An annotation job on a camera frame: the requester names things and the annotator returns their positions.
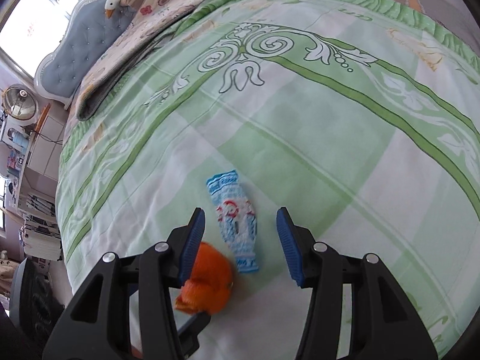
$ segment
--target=green and white bedsheet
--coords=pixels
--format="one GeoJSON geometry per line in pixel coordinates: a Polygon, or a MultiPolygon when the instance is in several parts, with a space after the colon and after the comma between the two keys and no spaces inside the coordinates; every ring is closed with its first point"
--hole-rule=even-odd
{"type": "Polygon", "coordinates": [[[445,354],[480,304],[478,57],[392,0],[207,0],[173,30],[63,149],[74,291],[103,253],[141,253],[197,206],[232,257],[205,181],[237,169],[260,271],[236,278],[197,359],[294,358],[310,292],[287,272],[280,206],[342,254],[379,254],[445,354]]]}

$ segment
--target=silver bolt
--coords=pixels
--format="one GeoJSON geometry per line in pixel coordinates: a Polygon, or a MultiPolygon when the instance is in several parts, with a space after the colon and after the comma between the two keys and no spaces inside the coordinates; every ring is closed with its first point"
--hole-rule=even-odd
{"type": "Polygon", "coordinates": [[[115,254],[109,251],[103,255],[102,260],[104,263],[111,263],[113,260],[115,260],[115,254]]]}
{"type": "Polygon", "coordinates": [[[323,253],[324,251],[327,251],[328,246],[323,242],[315,242],[315,244],[313,244],[313,249],[314,251],[319,251],[323,253]]]}
{"type": "Polygon", "coordinates": [[[369,254],[367,254],[367,261],[370,264],[376,264],[376,263],[378,263],[378,256],[376,254],[369,253],[369,254]]]}
{"type": "Polygon", "coordinates": [[[159,242],[157,245],[155,245],[155,250],[158,253],[167,251],[168,249],[169,249],[169,245],[166,242],[159,242]]]}

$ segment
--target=black clip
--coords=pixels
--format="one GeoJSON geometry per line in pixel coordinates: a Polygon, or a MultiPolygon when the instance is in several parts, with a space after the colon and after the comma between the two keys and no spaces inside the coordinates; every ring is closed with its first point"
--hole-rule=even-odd
{"type": "Polygon", "coordinates": [[[210,316],[197,314],[177,332],[169,287],[180,288],[190,277],[204,230],[205,213],[197,208],[187,226],[143,254],[122,259],[104,254],[55,325],[43,360],[134,360],[129,296],[137,287],[143,358],[191,356],[210,316]]]}
{"type": "Polygon", "coordinates": [[[301,288],[313,288],[297,360],[337,358],[343,284],[352,285],[350,351],[343,360],[438,360],[417,311],[376,254],[342,256],[294,225],[285,207],[277,212],[277,230],[290,275],[301,288]]]}

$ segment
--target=headboard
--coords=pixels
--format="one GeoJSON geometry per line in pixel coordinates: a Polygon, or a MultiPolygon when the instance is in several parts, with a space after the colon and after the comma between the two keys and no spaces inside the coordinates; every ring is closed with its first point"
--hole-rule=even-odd
{"type": "Polygon", "coordinates": [[[135,9],[121,7],[105,16],[106,0],[79,0],[57,49],[37,68],[34,85],[48,99],[70,105],[83,77],[102,54],[125,31],[135,9]]]}

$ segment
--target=orange plush toy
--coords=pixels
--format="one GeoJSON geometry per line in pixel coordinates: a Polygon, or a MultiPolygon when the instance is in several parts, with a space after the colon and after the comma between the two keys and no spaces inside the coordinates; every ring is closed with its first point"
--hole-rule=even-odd
{"type": "Polygon", "coordinates": [[[175,308],[187,314],[221,311],[230,299],[233,274],[229,260],[213,246],[202,242],[190,279],[181,288],[175,308]]]}

